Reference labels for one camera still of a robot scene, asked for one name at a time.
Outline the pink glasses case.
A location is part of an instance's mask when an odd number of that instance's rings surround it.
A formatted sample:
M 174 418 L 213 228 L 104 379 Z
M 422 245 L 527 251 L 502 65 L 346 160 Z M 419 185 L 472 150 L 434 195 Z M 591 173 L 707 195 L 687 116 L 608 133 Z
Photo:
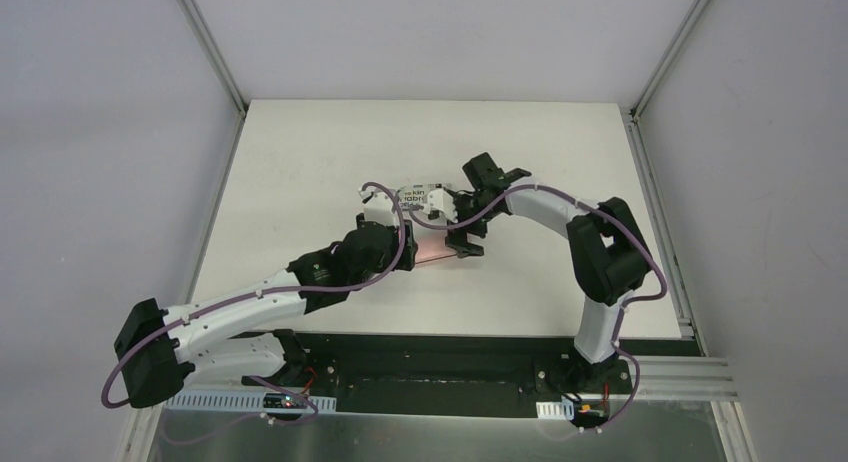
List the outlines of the pink glasses case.
M 446 233 L 416 225 L 413 235 L 418 245 L 415 255 L 416 266 L 444 263 L 458 258 L 457 251 L 446 245 Z

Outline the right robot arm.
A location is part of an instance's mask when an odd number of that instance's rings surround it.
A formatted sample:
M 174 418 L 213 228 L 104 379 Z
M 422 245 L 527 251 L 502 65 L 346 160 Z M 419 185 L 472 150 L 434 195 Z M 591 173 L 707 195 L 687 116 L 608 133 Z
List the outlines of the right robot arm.
M 567 366 L 569 382 L 583 392 L 607 379 L 604 362 L 615 354 L 619 314 L 644 282 L 653 259 L 628 204 L 613 197 L 589 204 L 544 184 L 523 168 L 505 171 L 484 152 L 463 166 L 471 188 L 430 192 L 429 217 L 447 222 L 446 246 L 459 257 L 480 257 L 489 222 L 505 214 L 529 219 L 567 240 L 575 279 L 585 295 L 574 339 L 577 358 Z

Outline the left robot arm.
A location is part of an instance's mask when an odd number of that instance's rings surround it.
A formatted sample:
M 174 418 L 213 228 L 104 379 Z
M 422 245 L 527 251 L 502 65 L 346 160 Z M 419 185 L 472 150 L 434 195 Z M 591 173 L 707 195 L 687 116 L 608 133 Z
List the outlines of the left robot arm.
M 140 301 L 113 344 L 118 364 L 101 402 L 146 408 L 191 383 L 247 376 L 293 386 L 304 376 L 306 356 L 292 331 L 255 338 L 248 332 L 344 302 L 393 271 L 410 271 L 417 251 L 410 221 L 382 225 L 359 216 L 342 240 L 231 295 L 170 307 Z

